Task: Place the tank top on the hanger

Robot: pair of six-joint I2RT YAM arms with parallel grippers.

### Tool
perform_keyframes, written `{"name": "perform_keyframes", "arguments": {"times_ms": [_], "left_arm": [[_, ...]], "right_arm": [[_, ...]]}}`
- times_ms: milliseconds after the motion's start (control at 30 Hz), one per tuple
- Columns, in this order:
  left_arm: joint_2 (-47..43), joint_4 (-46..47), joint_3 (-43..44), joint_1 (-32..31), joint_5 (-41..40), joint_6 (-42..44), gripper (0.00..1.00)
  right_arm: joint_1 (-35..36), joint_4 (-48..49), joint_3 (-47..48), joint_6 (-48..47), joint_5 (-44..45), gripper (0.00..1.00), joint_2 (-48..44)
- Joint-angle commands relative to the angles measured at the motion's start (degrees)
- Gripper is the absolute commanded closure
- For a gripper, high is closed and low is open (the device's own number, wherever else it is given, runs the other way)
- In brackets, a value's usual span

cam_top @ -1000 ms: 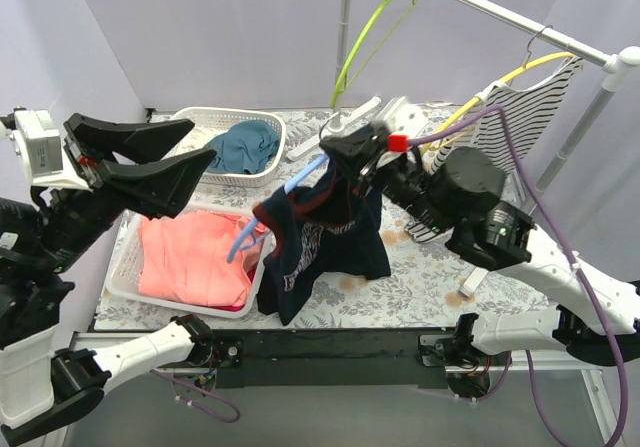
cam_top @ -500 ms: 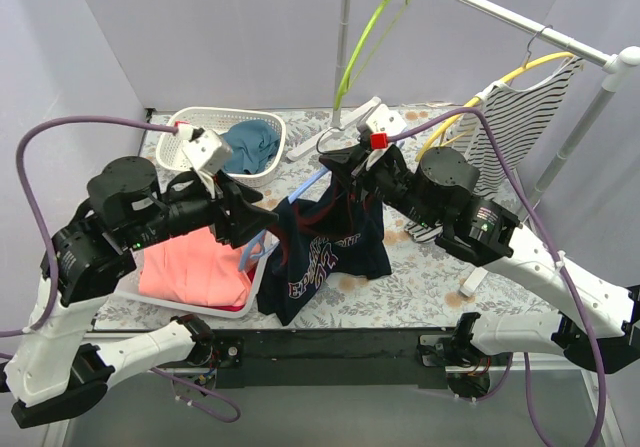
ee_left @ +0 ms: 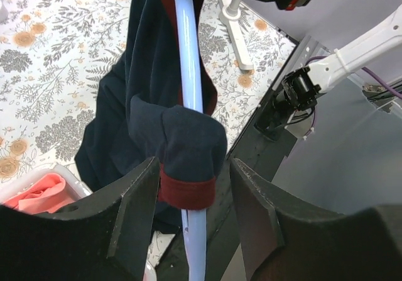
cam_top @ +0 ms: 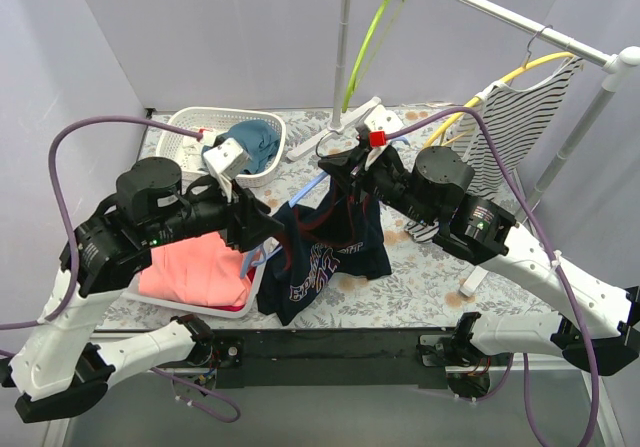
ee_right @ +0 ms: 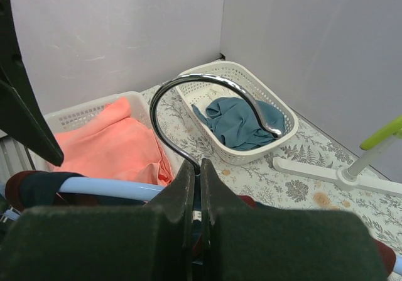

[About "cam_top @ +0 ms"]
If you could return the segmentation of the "blue hanger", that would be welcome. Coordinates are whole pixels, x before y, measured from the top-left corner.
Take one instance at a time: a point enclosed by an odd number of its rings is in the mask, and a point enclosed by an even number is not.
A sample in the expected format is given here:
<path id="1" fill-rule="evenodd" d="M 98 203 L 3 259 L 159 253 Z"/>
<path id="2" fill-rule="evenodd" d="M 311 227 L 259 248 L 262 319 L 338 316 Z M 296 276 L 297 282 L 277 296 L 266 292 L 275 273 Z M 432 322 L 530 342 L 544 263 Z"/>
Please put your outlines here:
<path id="1" fill-rule="evenodd" d="M 330 278 L 346 264 L 352 275 L 378 278 L 391 273 L 384 245 L 380 202 L 372 196 L 355 201 L 331 180 L 329 191 L 315 208 L 300 201 L 328 177 L 321 172 L 276 212 L 285 231 L 262 263 L 271 280 L 302 284 L 320 268 Z"/>

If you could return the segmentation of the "navy tank top red trim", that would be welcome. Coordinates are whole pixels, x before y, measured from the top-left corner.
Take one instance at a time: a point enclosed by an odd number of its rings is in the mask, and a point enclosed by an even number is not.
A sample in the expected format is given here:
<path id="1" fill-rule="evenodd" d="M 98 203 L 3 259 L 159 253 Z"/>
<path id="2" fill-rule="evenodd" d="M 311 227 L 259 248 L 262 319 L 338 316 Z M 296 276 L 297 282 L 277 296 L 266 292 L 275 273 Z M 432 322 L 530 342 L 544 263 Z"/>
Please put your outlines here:
<path id="1" fill-rule="evenodd" d="M 276 236 L 280 250 L 266 262 L 256 299 L 258 311 L 283 326 L 336 274 L 368 280 L 391 274 L 380 203 L 369 194 L 356 200 L 332 181 L 317 207 L 285 203 L 274 218 L 284 226 Z"/>

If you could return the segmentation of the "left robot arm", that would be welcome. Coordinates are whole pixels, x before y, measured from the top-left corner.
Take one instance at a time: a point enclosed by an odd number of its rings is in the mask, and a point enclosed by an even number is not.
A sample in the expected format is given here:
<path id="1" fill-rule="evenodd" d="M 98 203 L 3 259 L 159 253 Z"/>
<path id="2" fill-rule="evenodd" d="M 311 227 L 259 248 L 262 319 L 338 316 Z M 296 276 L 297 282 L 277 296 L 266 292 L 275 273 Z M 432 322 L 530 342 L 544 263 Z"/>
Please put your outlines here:
<path id="1" fill-rule="evenodd" d="M 55 319 L 43 318 L 24 347 L 1 362 L 1 384 L 19 391 L 15 409 L 23 422 L 76 417 L 129 377 L 170 362 L 200 367 L 214 356 L 214 334 L 194 314 L 111 345 L 90 340 L 108 307 L 150 266 L 154 248 L 217 232 L 228 247 L 249 252 L 284 229 L 266 204 L 237 183 L 224 195 L 209 175 L 188 189 L 181 181 L 172 160 L 138 161 L 75 229 L 78 279 L 71 279 L 71 252 L 65 249 L 44 312 L 51 314 L 68 288 L 70 302 Z"/>

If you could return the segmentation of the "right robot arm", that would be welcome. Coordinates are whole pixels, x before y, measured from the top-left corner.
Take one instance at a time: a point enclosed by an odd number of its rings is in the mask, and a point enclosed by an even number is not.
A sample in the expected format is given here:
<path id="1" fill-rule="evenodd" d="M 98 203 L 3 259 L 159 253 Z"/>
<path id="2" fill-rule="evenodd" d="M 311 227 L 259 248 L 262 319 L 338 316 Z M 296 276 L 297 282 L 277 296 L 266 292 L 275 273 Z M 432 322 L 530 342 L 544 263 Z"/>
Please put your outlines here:
<path id="1" fill-rule="evenodd" d="M 444 252 L 498 274 L 552 307 L 538 316 L 467 313 L 432 353 L 450 364 L 475 364 L 503 353 L 560 357 L 611 376 L 639 357 L 639 290 L 607 284 L 571 262 L 549 259 L 540 239 L 497 204 L 468 192 L 471 166 L 448 147 L 418 153 L 407 170 L 392 147 L 356 147 L 319 160 L 342 189 L 371 195 L 419 223 L 435 226 Z"/>

